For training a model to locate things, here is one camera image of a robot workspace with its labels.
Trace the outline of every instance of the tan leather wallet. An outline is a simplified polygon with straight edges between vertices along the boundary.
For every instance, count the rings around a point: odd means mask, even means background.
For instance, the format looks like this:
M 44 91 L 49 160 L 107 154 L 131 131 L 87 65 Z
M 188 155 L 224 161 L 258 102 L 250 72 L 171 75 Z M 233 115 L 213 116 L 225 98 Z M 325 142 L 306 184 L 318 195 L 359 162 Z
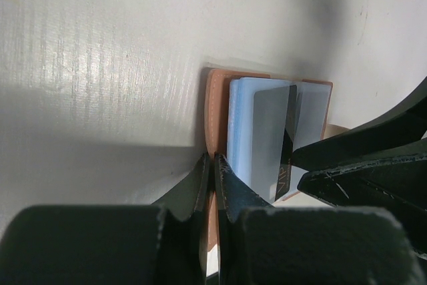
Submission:
M 324 83 L 332 87 L 329 81 L 315 81 L 309 79 L 290 79 L 278 75 L 267 73 L 250 73 L 245 71 L 233 71 L 225 69 L 211 69 L 207 77 L 206 96 L 205 96 L 205 138 L 207 152 L 214 158 L 215 153 L 226 155 L 227 153 L 227 129 L 228 129 L 228 104 L 230 99 L 230 82 L 233 79 L 242 77 L 258 77 L 287 79 L 293 81 L 307 81 L 314 83 Z M 208 225 L 208 245 L 210 251 L 217 244 L 217 204 L 216 197 L 213 195 L 209 201 L 209 225 Z

